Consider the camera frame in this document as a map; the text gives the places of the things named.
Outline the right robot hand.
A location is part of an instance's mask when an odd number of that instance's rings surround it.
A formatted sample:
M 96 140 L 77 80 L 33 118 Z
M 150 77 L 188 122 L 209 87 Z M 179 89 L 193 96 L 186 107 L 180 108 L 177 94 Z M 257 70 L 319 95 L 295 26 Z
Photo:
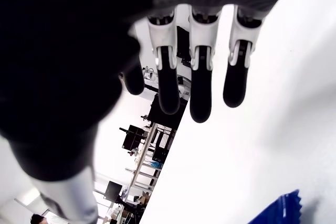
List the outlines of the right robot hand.
M 261 26 L 278 0 L 1 0 L 1 135 L 49 209 L 70 223 L 96 223 L 93 148 L 99 122 L 122 87 L 143 92 L 140 44 L 149 22 L 167 114 L 180 105 L 175 8 L 190 6 L 191 116 L 212 107 L 213 55 L 222 8 L 234 6 L 225 103 L 239 106 Z

